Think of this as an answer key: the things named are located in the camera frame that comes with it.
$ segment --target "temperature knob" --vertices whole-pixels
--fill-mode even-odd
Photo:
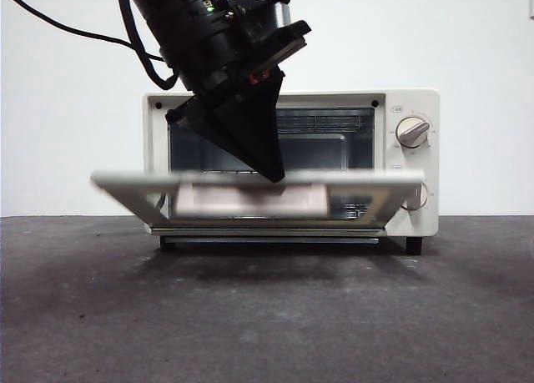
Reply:
[[[430,123],[411,116],[402,120],[397,126],[397,139],[403,147],[417,148],[428,138],[430,128]]]

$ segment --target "gray floor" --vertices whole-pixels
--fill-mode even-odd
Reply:
[[[532,382],[534,217],[392,241],[195,245],[131,218],[2,220],[11,382]]]

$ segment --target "toaster oven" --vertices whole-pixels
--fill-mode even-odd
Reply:
[[[286,177],[278,184],[195,133],[168,126],[166,112],[189,98],[145,96],[143,174],[92,176],[162,248],[402,236],[407,253],[420,254],[423,237],[436,233],[436,91],[281,94],[276,116]]]

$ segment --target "open oven door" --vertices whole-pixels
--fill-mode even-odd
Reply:
[[[256,173],[96,173],[91,180],[153,234],[195,229],[384,229],[421,187],[416,170],[289,171],[272,184]]]

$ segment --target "white backdrop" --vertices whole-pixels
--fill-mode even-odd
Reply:
[[[142,169],[141,98],[157,88],[128,49],[64,33],[2,1],[3,215],[125,214],[88,176]],[[125,37],[117,0],[27,1],[66,24]],[[528,6],[293,0],[293,18],[313,32],[283,63],[283,89],[437,88],[441,213],[534,214]]]

